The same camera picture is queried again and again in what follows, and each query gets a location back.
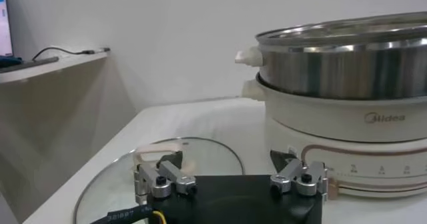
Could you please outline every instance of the stainless steel pot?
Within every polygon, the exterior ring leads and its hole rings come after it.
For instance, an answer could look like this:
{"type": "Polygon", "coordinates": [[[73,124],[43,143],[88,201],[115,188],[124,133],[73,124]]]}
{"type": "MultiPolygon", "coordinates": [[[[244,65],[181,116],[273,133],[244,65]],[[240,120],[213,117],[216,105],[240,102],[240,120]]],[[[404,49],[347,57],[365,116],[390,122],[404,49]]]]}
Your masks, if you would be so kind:
{"type": "Polygon", "coordinates": [[[427,95],[427,12],[331,21],[256,36],[259,80],[326,99],[427,95]]]}

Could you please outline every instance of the laptop screen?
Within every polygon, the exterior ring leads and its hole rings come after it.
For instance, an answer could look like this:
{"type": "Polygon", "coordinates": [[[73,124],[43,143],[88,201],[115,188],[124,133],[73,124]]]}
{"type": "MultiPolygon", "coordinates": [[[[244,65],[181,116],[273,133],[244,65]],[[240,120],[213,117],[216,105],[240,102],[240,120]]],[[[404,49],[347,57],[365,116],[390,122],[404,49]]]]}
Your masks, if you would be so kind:
{"type": "Polygon", "coordinates": [[[13,55],[6,0],[0,0],[0,55],[13,55]]]}

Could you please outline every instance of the white table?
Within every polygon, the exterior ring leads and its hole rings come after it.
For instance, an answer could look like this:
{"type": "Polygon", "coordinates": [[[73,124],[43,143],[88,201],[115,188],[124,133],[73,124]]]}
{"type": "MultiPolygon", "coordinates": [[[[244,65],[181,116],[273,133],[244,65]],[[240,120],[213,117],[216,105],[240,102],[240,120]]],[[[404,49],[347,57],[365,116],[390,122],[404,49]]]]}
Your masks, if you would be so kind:
{"type": "MultiPolygon", "coordinates": [[[[221,141],[242,158],[248,174],[273,167],[263,142],[264,105],[229,99],[152,107],[142,111],[97,155],[51,196],[24,224],[72,223],[75,203],[91,179],[114,159],[139,145],[172,137],[198,136],[221,141]]],[[[326,205],[325,223],[425,223],[427,195],[401,199],[340,196],[326,205]]]]}

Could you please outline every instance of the temperature dial markings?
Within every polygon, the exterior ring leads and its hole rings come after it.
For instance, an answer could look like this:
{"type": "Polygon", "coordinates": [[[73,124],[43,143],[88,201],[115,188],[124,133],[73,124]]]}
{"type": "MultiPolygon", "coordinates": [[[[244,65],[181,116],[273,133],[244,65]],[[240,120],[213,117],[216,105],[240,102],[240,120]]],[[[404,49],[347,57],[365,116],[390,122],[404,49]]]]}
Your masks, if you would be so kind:
{"type": "Polygon", "coordinates": [[[379,175],[385,175],[386,174],[386,170],[384,169],[384,166],[380,167],[380,170],[378,172],[379,175]]]}
{"type": "Polygon", "coordinates": [[[409,166],[405,166],[404,170],[403,170],[403,174],[404,175],[409,175],[411,174],[411,167],[409,166]]]}
{"type": "Polygon", "coordinates": [[[356,165],[351,165],[351,170],[350,170],[350,172],[351,173],[357,173],[358,172],[358,169],[356,168],[356,165]]]}

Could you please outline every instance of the lid rim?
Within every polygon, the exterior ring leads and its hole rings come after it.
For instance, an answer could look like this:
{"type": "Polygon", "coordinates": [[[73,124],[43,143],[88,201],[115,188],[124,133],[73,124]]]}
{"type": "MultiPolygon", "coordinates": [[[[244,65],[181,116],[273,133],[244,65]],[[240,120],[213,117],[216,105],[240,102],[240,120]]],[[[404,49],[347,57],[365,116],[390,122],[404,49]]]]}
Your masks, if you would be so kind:
{"type": "Polygon", "coordinates": [[[356,51],[387,51],[393,49],[425,48],[427,46],[427,37],[405,39],[400,41],[368,43],[345,43],[328,45],[272,45],[259,44],[260,51],[280,52],[280,53],[342,53],[356,51]]]}
{"type": "Polygon", "coordinates": [[[298,25],[256,35],[256,39],[261,45],[288,47],[383,43],[423,37],[427,37],[427,11],[298,25]],[[369,31],[369,27],[386,27],[387,29],[369,31]],[[335,35],[331,35],[331,32],[342,31],[345,28],[348,28],[348,33],[337,32],[335,35]],[[300,36],[303,33],[310,34],[321,30],[325,33],[320,32],[315,36],[300,36]]]}

